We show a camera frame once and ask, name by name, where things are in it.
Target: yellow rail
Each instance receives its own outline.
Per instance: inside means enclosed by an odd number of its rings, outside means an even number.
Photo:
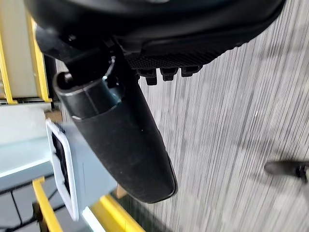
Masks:
[[[45,220],[50,232],[63,232],[42,188],[42,183],[44,181],[44,177],[41,177],[33,180],[32,183],[35,196],[40,205],[43,219]],[[145,230],[118,204],[118,202],[111,195],[101,197],[100,200],[90,208],[92,211],[92,216],[95,216],[97,220],[97,226],[99,228],[103,227],[106,232],[145,232]],[[91,220],[91,223],[88,221],[88,223],[90,226],[95,226],[94,220]]]
[[[145,232],[145,230],[110,195],[91,207],[106,232]]]
[[[37,201],[40,205],[40,209],[43,215],[43,218],[46,222],[46,225],[50,232],[62,232],[62,228],[60,227],[60,224],[55,216],[55,213],[50,206],[50,203],[44,193],[44,190],[42,188],[41,183],[45,181],[44,177],[41,177],[39,179],[33,180],[33,188],[34,193],[37,198]]]
[[[40,51],[40,48],[35,39],[35,22],[28,12],[26,12],[27,26],[28,26],[28,36],[29,36],[29,45],[32,58],[32,67],[35,73],[35,80],[37,86],[37,92],[39,96],[45,102],[51,102],[52,100],[48,98],[48,88],[45,75],[45,65],[43,54]]]
[[[5,98],[7,100],[7,103],[17,104],[17,101],[13,100],[12,98],[8,72],[7,72],[6,64],[5,64],[5,57],[4,57],[4,50],[3,50],[1,34],[0,34],[0,77],[2,77],[4,93],[5,93]]]

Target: black object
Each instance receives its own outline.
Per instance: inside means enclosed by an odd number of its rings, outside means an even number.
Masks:
[[[99,38],[112,38],[131,68],[149,70],[211,62],[264,31],[285,0],[25,2],[35,21],[63,41],[95,46]]]
[[[177,183],[169,157],[131,70],[112,57],[107,73],[96,81],[70,86],[65,75],[55,77],[54,89],[117,182],[147,203],[173,195]]]
[[[138,86],[156,68],[189,77],[265,30],[285,0],[25,0],[42,52],[63,61],[54,89],[99,160],[133,197],[177,191],[158,128]]]
[[[281,160],[270,161],[264,166],[267,173],[272,175],[287,175],[296,178],[301,178],[304,183],[307,183],[306,171],[309,168],[308,161],[293,161]]]

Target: black plastic housing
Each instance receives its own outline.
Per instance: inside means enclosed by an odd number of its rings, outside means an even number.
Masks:
[[[146,203],[176,193],[177,181],[162,136],[137,79],[109,88],[104,78],[71,87],[63,84],[64,78],[64,73],[56,75],[54,89],[115,180]]]

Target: white panel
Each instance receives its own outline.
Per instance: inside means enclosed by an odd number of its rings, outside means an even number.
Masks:
[[[0,0],[0,28],[14,98],[37,97],[22,0]]]

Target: black cable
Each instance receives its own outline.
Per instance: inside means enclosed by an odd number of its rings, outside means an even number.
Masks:
[[[53,193],[48,197],[48,200],[50,200],[56,193],[58,192],[58,189],[56,188]]]
[[[65,207],[65,205],[62,204],[62,205],[60,205],[60,206],[57,206],[56,208],[53,208],[53,211],[56,212],[56,211],[58,211],[59,209],[62,209],[62,208],[64,208],[64,207]],[[14,231],[17,231],[17,230],[19,230],[19,229],[21,229],[21,228],[23,228],[23,227],[25,227],[25,226],[27,226],[27,225],[29,225],[29,224],[35,222],[35,221],[37,221],[37,219],[33,216],[32,218],[28,219],[27,221],[25,221],[24,223],[22,223],[22,224],[20,224],[20,225],[18,225],[18,226],[15,226],[15,227],[0,227],[0,230],[1,230],[1,229],[2,229],[2,230],[4,229],[5,232],[14,232]]]
[[[14,195],[13,195],[13,191],[11,191],[10,193],[11,193],[11,196],[12,196],[12,199],[13,199],[13,202],[14,202],[14,206],[15,206],[15,209],[16,209],[17,214],[18,214],[18,217],[19,217],[20,224],[22,224],[23,221],[22,221],[22,219],[21,219],[21,216],[20,216],[20,213],[19,213],[19,210],[18,210],[16,201],[15,201],[15,198],[14,198]]]

